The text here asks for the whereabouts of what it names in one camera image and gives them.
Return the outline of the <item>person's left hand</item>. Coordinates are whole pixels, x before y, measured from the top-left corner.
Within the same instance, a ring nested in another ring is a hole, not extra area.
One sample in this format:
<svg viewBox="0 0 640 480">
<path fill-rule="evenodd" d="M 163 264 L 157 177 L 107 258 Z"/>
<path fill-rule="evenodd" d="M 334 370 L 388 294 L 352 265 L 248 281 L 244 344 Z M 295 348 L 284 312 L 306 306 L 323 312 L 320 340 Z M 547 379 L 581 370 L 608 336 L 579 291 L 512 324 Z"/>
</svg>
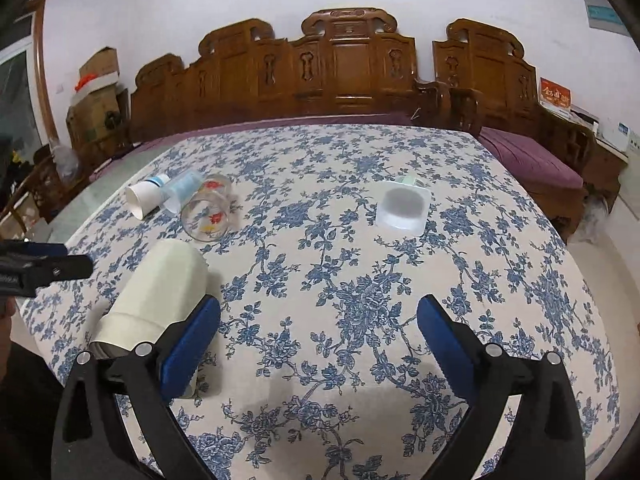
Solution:
<svg viewBox="0 0 640 480">
<path fill-rule="evenodd" d="M 1 348 L 11 347 L 11 330 L 13 315 L 16 312 L 15 300 L 4 298 L 4 310 L 0 318 L 0 344 Z"/>
</svg>

